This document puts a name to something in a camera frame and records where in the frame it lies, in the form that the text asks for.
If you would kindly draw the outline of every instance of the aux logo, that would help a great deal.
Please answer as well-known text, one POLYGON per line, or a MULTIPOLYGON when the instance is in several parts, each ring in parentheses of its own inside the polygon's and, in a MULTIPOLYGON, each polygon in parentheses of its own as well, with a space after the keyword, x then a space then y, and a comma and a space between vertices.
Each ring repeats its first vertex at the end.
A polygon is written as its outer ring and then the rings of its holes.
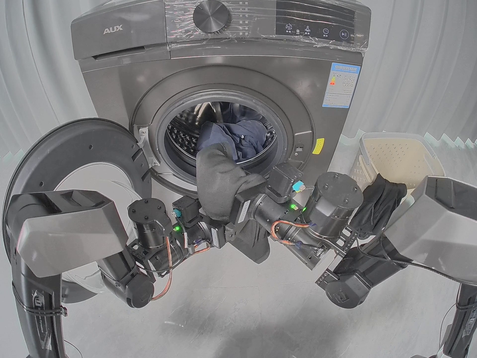
POLYGON ((116 32, 116 31, 122 31, 122 24, 121 25, 116 25, 114 28, 113 27, 106 28, 104 30, 103 34, 112 33, 112 32, 116 32))

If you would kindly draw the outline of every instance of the yellow warning sticker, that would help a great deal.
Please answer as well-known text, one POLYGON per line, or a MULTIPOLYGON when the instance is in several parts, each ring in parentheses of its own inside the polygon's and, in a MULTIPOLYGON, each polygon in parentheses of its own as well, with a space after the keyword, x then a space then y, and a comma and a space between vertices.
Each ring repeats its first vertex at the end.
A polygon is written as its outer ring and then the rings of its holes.
POLYGON ((318 155, 321 152, 321 150, 323 149, 324 144, 325 144, 325 138, 317 139, 315 149, 313 150, 313 154, 318 155))

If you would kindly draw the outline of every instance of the qr code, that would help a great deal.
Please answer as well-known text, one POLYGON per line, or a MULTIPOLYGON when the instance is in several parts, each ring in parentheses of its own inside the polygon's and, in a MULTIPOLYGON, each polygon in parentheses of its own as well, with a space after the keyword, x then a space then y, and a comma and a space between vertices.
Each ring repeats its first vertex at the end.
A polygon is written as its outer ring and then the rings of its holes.
POLYGON ((355 75, 345 75, 343 80, 344 87, 354 87, 356 82, 355 75))

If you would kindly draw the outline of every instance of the front-load washing machine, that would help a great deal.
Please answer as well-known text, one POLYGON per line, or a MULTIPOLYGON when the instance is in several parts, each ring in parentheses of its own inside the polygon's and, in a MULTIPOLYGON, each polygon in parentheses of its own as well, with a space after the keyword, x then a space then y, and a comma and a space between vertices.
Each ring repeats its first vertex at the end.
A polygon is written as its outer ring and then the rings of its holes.
POLYGON ((354 0, 111 0, 71 24, 99 117, 128 128, 161 185, 196 193, 202 125, 253 113, 263 150, 312 185, 335 151, 368 45, 371 11, 354 0))

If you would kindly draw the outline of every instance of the blue connector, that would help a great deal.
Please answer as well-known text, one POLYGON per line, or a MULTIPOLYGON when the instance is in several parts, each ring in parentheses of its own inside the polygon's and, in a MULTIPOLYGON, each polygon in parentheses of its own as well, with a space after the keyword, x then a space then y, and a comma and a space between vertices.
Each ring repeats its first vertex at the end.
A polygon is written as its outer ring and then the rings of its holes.
POLYGON ((292 186, 292 188, 295 192, 302 192, 305 189, 305 184, 301 180, 299 180, 292 186))

